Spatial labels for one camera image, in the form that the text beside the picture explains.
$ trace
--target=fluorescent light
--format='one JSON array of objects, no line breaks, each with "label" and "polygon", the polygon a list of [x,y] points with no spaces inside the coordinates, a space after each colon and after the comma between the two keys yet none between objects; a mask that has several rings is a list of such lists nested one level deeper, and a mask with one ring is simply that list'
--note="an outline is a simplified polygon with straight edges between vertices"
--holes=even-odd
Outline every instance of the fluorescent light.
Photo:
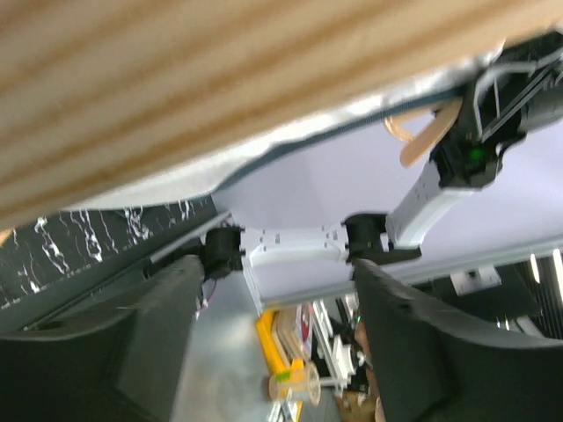
[{"label": "fluorescent light", "polygon": [[533,253],[530,255],[530,265],[534,280],[536,281],[536,283],[539,283],[539,270],[537,269],[536,255],[534,255]]},{"label": "fluorescent light", "polygon": [[559,293],[563,300],[563,260],[561,260],[561,251],[559,249],[553,250],[553,264],[555,265],[557,284],[559,284]]}]

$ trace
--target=wall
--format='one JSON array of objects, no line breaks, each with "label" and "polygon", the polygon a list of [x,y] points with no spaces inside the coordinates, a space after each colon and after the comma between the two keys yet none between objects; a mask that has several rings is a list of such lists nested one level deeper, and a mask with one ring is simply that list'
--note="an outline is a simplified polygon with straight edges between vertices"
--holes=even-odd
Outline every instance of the wall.
[{"label": "wall", "polygon": [[[422,120],[411,128],[421,127]],[[497,181],[452,209],[428,233],[423,267],[479,252],[563,235],[563,124],[531,135],[507,153]],[[258,228],[294,228],[396,207],[420,174],[398,162],[401,143],[383,127],[365,127],[286,157],[216,195],[236,220]],[[391,272],[401,267],[394,267]],[[266,297],[346,279],[348,268],[305,262],[257,269]]]}]

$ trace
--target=wooden surface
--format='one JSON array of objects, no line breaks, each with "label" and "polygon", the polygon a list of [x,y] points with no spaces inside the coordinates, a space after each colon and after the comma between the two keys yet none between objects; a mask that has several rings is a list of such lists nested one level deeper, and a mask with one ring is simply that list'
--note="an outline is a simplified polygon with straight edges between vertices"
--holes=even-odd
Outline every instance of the wooden surface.
[{"label": "wooden surface", "polygon": [[3,0],[0,229],[561,16],[560,0]]}]

